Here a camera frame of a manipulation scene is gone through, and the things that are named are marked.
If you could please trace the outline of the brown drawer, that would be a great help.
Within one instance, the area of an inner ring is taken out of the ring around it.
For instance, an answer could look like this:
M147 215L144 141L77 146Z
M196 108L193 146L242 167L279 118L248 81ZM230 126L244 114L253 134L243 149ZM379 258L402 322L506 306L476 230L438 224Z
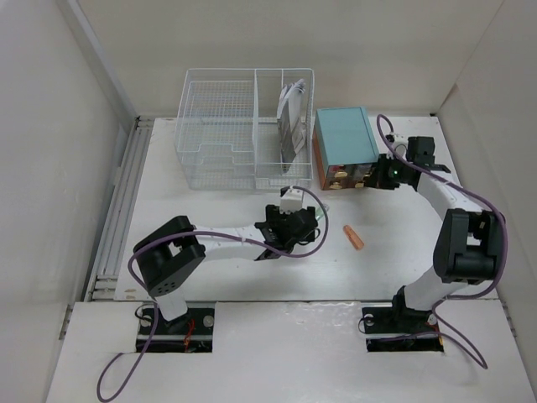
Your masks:
M324 183L321 187L323 191L335 190L339 191L342 189L360 189L365 186L365 180L367 177L354 178L353 176L345 177L330 177L324 180Z

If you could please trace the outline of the clear drawer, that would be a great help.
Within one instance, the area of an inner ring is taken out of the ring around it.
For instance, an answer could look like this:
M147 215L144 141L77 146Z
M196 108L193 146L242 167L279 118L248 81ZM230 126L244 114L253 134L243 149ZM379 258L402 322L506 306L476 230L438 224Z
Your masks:
M326 177L330 179L361 181L365 175L371 172L372 168L372 164L331 165L328 168Z

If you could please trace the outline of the teal drawer box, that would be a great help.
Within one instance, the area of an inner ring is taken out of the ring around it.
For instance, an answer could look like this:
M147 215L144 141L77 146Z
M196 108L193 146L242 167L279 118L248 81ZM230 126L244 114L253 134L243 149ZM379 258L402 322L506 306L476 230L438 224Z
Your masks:
M320 108L312 145L320 188L331 165L375 164L379 151L365 107Z

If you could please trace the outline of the grey setup guide booklet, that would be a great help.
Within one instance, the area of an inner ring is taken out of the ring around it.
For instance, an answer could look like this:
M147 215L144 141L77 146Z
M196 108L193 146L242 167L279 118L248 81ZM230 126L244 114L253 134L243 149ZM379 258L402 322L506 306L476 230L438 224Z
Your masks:
M300 120L302 91L289 88L277 110L282 171L287 173L297 155L300 136L296 133Z

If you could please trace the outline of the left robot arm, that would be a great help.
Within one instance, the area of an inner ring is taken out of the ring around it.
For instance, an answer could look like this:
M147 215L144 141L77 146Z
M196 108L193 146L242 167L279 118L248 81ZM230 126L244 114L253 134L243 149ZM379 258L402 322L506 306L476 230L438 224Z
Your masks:
M319 232L314 207L281 212L268 205L263 222L241 228L195 227L188 217L177 216L136 244L129 262L138 265L144 289L158 304L155 317L173 334L190 320L181 286L200 264L289 257L296 245L315 242Z

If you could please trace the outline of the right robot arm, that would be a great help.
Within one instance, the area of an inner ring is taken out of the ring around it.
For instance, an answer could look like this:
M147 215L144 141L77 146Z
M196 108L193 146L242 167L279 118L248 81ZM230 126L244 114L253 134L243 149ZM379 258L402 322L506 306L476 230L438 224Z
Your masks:
M451 170L436 163L433 138L391 133L385 141L388 153L379 155L366 185L382 190L411 186L442 220L432 266L402 286L388 310L390 324L406 331L426 320L435 303L469 285L494 280L505 235L498 214L476 204L475 196L454 183Z

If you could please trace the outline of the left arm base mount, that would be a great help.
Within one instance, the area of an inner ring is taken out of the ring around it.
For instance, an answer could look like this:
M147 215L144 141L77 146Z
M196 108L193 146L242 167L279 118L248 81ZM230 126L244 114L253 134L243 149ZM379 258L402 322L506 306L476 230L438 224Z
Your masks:
M154 308L149 303L142 304L134 312L134 316L138 319L135 349L137 353L141 353L153 326ZM157 318L157 327L146 350L147 353L212 352L216 319L216 307L213 303L189 304L184 316L170 322L160 313Z

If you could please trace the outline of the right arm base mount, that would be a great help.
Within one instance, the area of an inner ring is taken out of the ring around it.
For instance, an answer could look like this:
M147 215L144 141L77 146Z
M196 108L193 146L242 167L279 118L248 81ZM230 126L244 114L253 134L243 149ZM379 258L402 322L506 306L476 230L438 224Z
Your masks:
M361 331L369 353L443 353L431 311L397 313L392 306L364 306Z

